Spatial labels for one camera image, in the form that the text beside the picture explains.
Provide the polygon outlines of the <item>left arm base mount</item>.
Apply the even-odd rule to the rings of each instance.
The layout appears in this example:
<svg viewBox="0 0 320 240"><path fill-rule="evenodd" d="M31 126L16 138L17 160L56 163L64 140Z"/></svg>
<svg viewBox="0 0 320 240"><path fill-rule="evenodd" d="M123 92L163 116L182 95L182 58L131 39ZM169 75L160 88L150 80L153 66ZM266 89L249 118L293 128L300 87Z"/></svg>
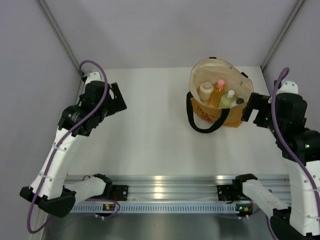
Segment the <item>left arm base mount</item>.
<svg viewBox="0 0 320 240"><path fill-rule="evenodd" d="M126 202L128 200L128 194L128 185L113 185L109 199L117 202Z"/></svg>

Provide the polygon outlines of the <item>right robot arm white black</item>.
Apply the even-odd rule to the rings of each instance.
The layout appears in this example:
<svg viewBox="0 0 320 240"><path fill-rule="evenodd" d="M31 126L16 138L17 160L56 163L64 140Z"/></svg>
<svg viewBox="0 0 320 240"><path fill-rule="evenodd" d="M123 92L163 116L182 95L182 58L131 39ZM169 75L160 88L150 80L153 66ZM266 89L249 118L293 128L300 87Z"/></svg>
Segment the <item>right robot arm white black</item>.
<svg viewBox="0 0 320 240"><path fill-rule="evenodd" d="M272 100L278 128L288 148L276 133ZM268 217L277 239L318 240L320 217L315 194L320 192L320 133L305 127L307 102L298 94L294 82L285 81L275 98L251 93L242 121L247 122L253 110L258 111L254 124L269 129L281 150L289 175L291 204L281 201L250 173L233 179L232 192L239 199L246 197L257 204Z"/></svg>

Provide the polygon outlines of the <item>cream jar bottle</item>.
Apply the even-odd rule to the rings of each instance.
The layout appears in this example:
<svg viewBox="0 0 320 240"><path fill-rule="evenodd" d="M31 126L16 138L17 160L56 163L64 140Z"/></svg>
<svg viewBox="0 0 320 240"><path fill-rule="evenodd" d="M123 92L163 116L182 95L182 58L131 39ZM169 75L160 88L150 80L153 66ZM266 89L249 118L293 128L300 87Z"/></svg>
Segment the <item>cream jar bottle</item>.
<svg viewBox="0 0 320 240"><path fill-rule="evenodd" d="M200 85L198 96L204 105L209 104L213 90L214 87L209 81L206 81Z"/></svg>

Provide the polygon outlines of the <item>tan canvas bag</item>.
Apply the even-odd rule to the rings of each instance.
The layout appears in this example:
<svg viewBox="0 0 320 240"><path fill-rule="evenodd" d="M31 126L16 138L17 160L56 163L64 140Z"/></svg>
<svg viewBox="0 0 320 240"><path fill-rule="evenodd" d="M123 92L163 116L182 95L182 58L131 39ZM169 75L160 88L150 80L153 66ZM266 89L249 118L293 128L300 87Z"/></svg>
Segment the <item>tan canvas bag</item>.
<svg viewBox="0 0 320 240"><path fill-rule="evenodd" d="M186 113L190 126L198 133L209 134L220 127L237 128L253 82L231 63L216 57L206 58L191 70Z"/></svg>

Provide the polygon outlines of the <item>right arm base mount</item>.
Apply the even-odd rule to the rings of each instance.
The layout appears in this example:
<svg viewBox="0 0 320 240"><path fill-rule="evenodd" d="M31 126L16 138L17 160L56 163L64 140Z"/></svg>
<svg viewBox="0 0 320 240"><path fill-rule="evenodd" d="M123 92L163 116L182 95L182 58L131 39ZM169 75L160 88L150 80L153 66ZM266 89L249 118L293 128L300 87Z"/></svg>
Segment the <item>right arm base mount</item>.
<svg viewBox="0 0 320 240"><path fill-rule="evenodd" d="M231 204L238 199L237 191L231 184L217 185L218 200Z"/></svg>

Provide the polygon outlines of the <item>orange bottle pink cap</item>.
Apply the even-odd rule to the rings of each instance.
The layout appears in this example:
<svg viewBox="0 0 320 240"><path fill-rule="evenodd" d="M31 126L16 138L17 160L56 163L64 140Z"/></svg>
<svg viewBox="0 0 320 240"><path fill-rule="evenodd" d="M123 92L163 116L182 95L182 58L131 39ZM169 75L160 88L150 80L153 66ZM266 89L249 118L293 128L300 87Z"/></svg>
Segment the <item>orange bottle pink cap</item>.
<svg viewBox="0 0 320 240"><path fill-rule="evenodd" d="M213 92L210 97L209 106L212 108L217 108L224 92L225 80L219 79L213 86Z"/></svg>

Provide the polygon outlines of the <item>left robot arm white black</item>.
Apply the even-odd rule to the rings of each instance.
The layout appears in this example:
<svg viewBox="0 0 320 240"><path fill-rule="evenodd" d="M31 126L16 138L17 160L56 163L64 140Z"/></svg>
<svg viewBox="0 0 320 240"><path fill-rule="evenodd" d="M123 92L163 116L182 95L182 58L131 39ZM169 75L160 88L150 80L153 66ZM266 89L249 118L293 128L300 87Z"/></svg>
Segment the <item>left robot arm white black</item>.
<svg viewBox="0 0 320 240"><path fill-rule="evenodd" d="M65 184L70 166L92 130L106 117L127 109L116 82L105 89L98 72L90 73L84 82L85 90L79 102L62 112L54 143L41 171L30 186L20 191L22 198L59 218L87 199L115 201L120 198L113 181L104 174L96 173L86 180Z"/></svg>

